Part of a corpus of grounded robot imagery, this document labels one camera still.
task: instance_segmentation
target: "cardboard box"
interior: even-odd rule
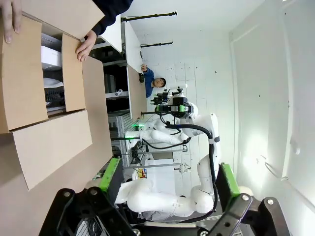
[[[22,32],[12,43],[2,38],[0,133],[48,119],[41,65],[41,26],[22,17]],[[62,74],[67,112],[85,109],[80,41],[63,34]]]
[[[77,39],[84,36],[104,17],[92,0],[22,0],[23,14],[40,20],[49,35],[62,31]]]
[[[41,64],[42,23],[22,17],[6,44],[0,29],[0,133],[12,133],[28,189],[92,144],[83,88],[80,41],[62,34],[66,113],[48,117]]]

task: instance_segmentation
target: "white container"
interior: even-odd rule
[[[41,65],[44,70],[60,70],[62,68],[62,57],[61,53],[41,46]]]

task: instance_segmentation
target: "black sleeve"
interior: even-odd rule
[[[114,24],[116,16],[127,11],[133,0],[93,0],[104,17],[92,28],[97,36],[104,33],[108,26]]]

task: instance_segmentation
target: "human hand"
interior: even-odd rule
[[[87,59],[97,39],[97,35],[96,33],[94,33],[93,30],[90,30],[90,32],[88,32],[87,37],[87,40],[85,40],[82,45],[75,51],[75,53],[78,54],[79,61],[84,61]]]
[[[147,71],[147,65],[145,65],[145,64],[142,64],[141,65],[141,70],[143,71],[143,72],[146,72]]]
[[[4,39],[10,43],[12,41],[12,26],[16,33],[21,30],[21,0],[0,0],[0,7],[2,9]]]

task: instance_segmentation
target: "blue shirt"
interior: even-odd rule
[[[146,97],[150,97],[153,91],[152,88],[152,81],[154,81],[154,73],[152,70],[150,70],[149,68],[147,68],[146,72],[143,72],[144,74],[144,82],[146,85]]]

